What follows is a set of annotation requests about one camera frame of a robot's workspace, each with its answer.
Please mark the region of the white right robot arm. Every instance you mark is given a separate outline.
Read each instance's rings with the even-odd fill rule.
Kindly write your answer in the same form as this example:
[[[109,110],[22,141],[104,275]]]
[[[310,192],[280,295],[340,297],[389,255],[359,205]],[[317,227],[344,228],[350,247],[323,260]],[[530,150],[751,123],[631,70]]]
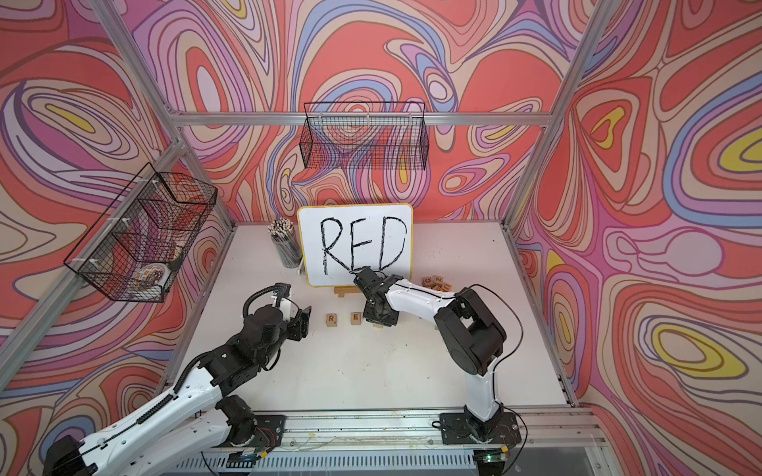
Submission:
[[[458,413],[442,413],[432,422],[446,445],[522,443],[518,416],[499,402],[496,367],[507,333],[484,300],[466,287],[456,293],[417,286],[399,275],[369,267],[353,272],[353,283],[366,299],[363,318],[393,327],[408,313],[436,325],[448,355],[464,372],[468,398]]]

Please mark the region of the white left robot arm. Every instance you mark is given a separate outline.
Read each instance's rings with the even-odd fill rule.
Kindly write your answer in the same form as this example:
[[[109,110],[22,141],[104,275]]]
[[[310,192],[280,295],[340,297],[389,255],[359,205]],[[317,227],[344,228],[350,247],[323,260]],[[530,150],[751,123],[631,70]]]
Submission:
[[[77,440],[63,436],[47,450],[46,475],[161,475],[220,445],[253,446],[260,459],[280,443],[237,390],[279,362],[288,340],[309,334],[310,307],[278,283],[243,304],[243,327],[226,343],[200,353],[176,383],[115,424]]]

